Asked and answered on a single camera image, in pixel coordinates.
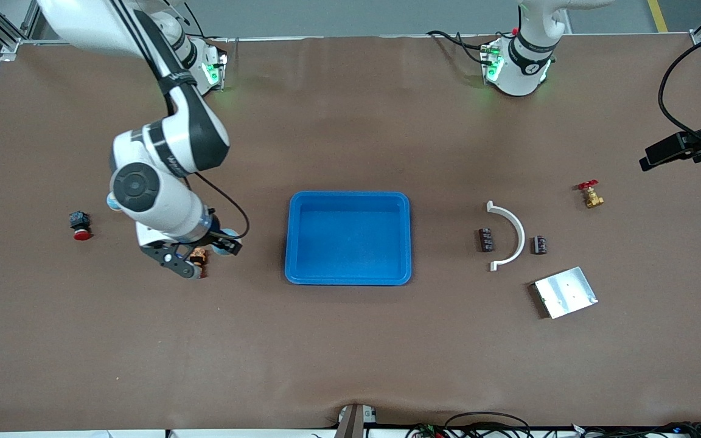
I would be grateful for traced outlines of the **blue plastic tray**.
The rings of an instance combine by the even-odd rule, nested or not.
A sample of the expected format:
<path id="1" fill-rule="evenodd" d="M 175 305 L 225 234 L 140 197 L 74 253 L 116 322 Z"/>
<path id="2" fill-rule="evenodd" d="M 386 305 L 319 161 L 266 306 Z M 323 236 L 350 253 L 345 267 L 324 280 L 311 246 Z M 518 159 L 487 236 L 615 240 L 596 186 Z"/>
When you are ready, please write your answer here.
<path id="1" fill-rule="evenodd" d="M 301 191 L 288 211 L 284 274 L 294 285 L 398 287 L 411 280 L 403 192 Z"/>

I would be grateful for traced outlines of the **brown table cover mat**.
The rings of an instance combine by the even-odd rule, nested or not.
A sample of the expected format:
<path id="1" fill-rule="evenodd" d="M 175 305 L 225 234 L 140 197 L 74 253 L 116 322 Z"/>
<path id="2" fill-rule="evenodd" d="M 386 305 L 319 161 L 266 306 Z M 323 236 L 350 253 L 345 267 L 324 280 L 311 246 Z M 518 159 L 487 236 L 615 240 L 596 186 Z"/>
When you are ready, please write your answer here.
<path id="1" fill-rule="evenodd" d="M 565 37 L 542 89 L 508 98 L 431 38 L 241 42 L 207 98 L 231 152 L 205 175 L 251 230 L 202 280 L 142 254 L 105 202 L 112 139 L 164 115 L 148 67 L 20 48 L 0 64 L 0 431 L 319 428 L 351 403 L 382 422 L 701 422 L 701 163 L 639 167 L 674 130 L 657 90 L 691 44 Z M 290 283 L 301 191 L 403 192 L 411 280 Z M 517 233 L 489 200 L 526 232 L 496 272 Z M 551 319 L 532 283 L 577 266 L 598 303 Z"/>

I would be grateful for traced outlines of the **white curved plastic bracket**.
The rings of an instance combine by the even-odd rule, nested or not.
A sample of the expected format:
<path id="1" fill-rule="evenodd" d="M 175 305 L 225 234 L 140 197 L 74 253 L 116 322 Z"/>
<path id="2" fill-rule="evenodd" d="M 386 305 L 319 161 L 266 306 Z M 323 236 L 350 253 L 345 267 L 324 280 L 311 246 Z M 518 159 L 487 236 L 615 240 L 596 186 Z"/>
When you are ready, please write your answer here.
<path id="1" fill-rule="evenodd" d="M 486 203 L 486 210 L 489 214 L 496 214 L 507 219 L 515 230 L 515 251 L 504 260 L 494 260 L 489 263 L 489 271 L 496 272 L 499 267 L 512 263 L 520 257 L 526 243 L 526 232 L 522 222 L 515 214 L 506 208 L 496 205 L 492 200 Z"/>

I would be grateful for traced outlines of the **grey metal mounting bracket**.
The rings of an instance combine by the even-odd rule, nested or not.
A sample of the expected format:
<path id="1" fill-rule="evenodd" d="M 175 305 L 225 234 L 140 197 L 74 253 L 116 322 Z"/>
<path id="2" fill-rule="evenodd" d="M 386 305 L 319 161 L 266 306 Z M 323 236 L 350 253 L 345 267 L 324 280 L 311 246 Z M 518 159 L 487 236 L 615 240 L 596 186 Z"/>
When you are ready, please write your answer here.
<path id="1" fill-rule="evenodd" d="M 333 438 L 372 438 L 372 428 L 377 425 L 377 410 L 370 405 L 346 405 L 338 419 Z"/>

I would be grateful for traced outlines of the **silver metal plate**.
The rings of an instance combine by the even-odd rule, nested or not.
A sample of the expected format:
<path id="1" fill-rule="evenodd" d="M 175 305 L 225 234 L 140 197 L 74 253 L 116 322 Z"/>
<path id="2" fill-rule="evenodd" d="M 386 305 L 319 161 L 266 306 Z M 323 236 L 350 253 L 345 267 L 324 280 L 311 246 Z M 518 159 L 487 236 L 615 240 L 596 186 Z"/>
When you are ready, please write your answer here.
<path id="1" fill-rule="evenodd" d="M 532 283 L 548 317 L 559 317 L 598 303 L 581 267 L 542 278 Z"/>

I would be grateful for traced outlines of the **black red mushroom push button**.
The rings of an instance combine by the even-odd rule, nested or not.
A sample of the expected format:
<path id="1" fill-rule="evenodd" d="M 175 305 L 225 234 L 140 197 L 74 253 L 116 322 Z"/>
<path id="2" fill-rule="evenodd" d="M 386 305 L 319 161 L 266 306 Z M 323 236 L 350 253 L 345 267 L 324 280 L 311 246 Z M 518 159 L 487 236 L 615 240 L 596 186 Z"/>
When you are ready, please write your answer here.
<path id="1" fill-rule="evenodd" d="M 92 238 L 90 219 L 84 211 L 78 210 L 69 214 L 69 227 L 72 228 L 73 238 L 77 241 L 86 241 Z"/>

